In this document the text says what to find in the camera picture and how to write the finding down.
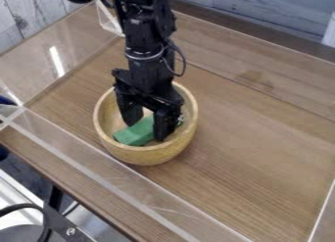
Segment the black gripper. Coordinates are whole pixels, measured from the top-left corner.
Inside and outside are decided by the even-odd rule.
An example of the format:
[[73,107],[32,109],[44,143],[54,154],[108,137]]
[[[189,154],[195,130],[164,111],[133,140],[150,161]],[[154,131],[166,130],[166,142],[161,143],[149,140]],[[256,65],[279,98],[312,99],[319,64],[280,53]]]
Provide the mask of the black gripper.
[[132,126],[144,116],[142,108],[153,111],[153,133],[160,142],[173,133],[184,99],[173,88],[175,52],[164,50],[153,56],[125,54],[128,69],[113,69],[114,95],[124,123]]

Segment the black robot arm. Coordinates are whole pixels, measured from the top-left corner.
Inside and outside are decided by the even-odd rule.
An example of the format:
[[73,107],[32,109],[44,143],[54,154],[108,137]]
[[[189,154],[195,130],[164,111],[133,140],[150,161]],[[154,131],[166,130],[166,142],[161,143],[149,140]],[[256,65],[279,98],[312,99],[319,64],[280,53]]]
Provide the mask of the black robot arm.
[[173,133],[184,99],[173,88],[179,76],[175,57],[180,49],[170,35],[176,31],[168,0],[112,0],[125,36],[128,68],[114,69],[113,90],[118,112],[126,125],[153,112],[153,136],[162,141]]

